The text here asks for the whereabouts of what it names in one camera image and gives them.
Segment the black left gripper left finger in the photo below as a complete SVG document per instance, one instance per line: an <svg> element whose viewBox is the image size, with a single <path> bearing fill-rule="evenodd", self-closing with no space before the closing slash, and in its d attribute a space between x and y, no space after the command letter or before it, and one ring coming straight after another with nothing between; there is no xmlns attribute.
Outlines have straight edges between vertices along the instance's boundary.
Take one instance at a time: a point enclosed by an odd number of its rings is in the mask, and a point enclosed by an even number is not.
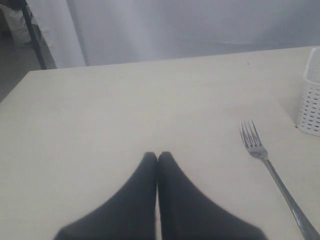
<svg viewBox="0 0 320 240"><path fill-rule="evenodd" d="M128 181L104 204L59 230L57 240L154 240L157 164L146 152Z"/></svg>

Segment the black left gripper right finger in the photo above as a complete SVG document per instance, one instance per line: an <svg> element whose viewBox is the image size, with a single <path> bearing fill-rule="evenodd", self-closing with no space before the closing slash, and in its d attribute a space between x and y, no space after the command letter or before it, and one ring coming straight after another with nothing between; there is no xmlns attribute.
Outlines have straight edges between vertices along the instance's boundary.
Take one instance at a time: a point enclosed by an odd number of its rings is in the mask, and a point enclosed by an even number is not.
<svg viewBox="0 0 320 240"><path fill-rule="evenodd" d="M158 202L164 240L251 240L253 227L206 197L170 152L158 157Z"/></svg>

